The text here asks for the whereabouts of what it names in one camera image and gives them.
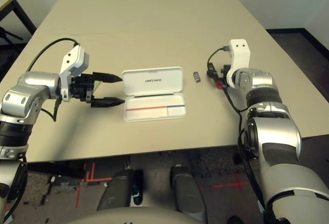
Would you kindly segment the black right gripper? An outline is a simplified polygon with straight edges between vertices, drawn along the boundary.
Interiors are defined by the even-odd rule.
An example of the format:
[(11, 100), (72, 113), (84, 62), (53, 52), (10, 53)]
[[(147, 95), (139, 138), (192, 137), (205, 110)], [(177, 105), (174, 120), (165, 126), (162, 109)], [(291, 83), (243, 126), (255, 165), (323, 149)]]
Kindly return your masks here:
[(224, 65), (221, 69), (222, 76), (217, 77), (217, 71), (215, 70), (212, 63), (207, 64), (207, 76), (212, 79), (216, 79), (216, 81), (220, 84), (222, 84), (223, 87), (229, 87), (227, 75), (231, 68), (231, 65)]

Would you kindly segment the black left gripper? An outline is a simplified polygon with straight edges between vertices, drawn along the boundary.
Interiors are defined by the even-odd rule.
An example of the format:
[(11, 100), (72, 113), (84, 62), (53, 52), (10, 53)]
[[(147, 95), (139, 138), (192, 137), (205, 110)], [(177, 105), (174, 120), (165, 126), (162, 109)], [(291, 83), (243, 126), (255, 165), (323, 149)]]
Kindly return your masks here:
[(81, 74), (71, 79), (71, 97), (90, 103), (91, 107), (113, 107), (125, 102), (123, 99), (115, 97), (93, 98), (94, 80), (104, 83), (122, 82), (119, 76), (110, 73), (93, 72), (93, 74)]

